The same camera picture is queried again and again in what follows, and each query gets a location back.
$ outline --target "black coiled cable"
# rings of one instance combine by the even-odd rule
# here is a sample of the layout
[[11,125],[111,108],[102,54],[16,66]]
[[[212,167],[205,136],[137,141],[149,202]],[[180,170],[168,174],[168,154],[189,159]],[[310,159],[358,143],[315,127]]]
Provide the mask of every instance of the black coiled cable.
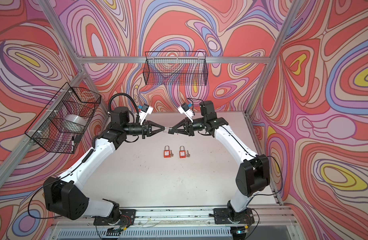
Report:
[[112,111],[112,109],[111,109],[111,104],[112,104],[112,100],[115,98],[115,97],[117,97],[117,96],[126,96],[127,98],[129,98],[130,100],[131,100],[131,102],[132,102],[132,104],[133,104],[133,106],[134,106],[134,108],[135,108],[135,110],[136,110],[136,123],[137,122],[139,122],[139,110],[138,110],[138,108],[137,108],[137,105],[136,105],[136,102],[134,101],[134,99],[131,97],[131,96],[129,96],[128,94],[126,94],[126,93],[116,93],[116,94],[114,94],[111,98],[110,98],[110,100],[108,101],[108,113],[111,113],[111,111]]

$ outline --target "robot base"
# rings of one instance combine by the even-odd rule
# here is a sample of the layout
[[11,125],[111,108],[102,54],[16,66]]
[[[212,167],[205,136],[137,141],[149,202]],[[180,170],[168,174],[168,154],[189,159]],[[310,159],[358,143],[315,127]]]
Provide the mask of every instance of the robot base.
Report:
[[111,214],[108,217],[95,217],[93,224],[95,226],[110,226],[110,225],[133,225],[135,221],[136,209],[119,209],[119,204],[114,203]]
[[248,226],[254,223],[254,217],[250,208],[239,213],[230,214],[229,208],[213,209],[213,216],[216,224],[246,224]]

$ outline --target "metal grate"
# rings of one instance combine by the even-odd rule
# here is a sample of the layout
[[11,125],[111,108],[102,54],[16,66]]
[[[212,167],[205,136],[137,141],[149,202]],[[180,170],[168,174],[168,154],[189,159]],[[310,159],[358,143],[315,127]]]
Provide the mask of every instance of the metal grate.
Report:
[[208,81],[204,51],[149,51],[145,55],[146,85],[205,86]]
[[[163,238],[163,237],[231,237],[230,227],[148,227],[128,228],[123,233],[107,234],[106,228],[98,227],[102,238]],[[96,229],[62,229],[57,239],[98,239]]]
[[[29,131],[28,127],[26,135],[47,152],[74,153],[100,101],[98,93],[69,87],[41,126],[34,131]],[[80,123],[70,121],[68,115],[79,116]]]

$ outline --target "vent grille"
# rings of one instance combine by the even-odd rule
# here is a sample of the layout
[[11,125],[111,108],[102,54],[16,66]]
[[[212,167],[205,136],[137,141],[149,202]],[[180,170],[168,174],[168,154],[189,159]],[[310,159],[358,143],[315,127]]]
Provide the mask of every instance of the vent grille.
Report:
[[[98,228],[101,237],[230,237],[230,227],[148,227],[129,228],[123,233],[106,234],[106,228]],[[57,239],[97,239],[96,229],[75,228],[62,229]]]

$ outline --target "mounting plate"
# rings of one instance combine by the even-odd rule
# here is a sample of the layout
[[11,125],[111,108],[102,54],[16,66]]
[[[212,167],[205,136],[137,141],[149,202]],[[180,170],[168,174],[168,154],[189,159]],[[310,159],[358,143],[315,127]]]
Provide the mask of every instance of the mounting plate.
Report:
[[[135,221],[135,214],[136,214],[136,209],[119,209],[121,212],[121,217],[120,217],[120,221],[118,225],[133,225],[134,221]],[[95,221],[93,222],[94,225],[96,226],[111,226],[109,223],[112,220],[106,218],[106,217],[96,217]]]
[[229,211],[227,208],[223,209],[213,209],[213,214],[215,215],[215,223],[216,224],[246,224],[248,226],[254,223],[254,217],[251,209],[246,209],[243,212],[239,212],[238,215],[240,217],[236,217],[234,222],[229,221]]

